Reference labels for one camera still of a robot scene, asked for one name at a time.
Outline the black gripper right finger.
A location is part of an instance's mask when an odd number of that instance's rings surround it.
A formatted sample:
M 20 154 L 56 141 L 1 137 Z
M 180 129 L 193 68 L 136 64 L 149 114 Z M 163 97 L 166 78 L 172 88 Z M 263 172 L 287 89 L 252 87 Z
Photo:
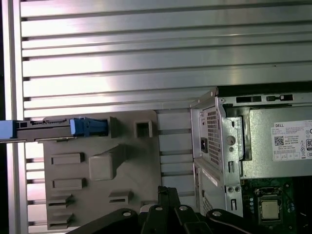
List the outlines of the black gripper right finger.
M 169 204 L 185 234 L 271 234 L 268 228 L 230 213 L 223 209 L 212 209 L 205 215 L 196 213 L 180 202 L 176 188 L 169 189 Z

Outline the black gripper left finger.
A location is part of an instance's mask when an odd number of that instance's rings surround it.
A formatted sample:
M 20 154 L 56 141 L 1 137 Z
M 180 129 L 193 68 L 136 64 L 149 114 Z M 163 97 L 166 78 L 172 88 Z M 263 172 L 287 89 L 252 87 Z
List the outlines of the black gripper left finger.
M 165 234 L 167 232 L 170 188 L 158 187 L 158 203 L 148 212 L 118 209 L 72 231 L 72 234 Z

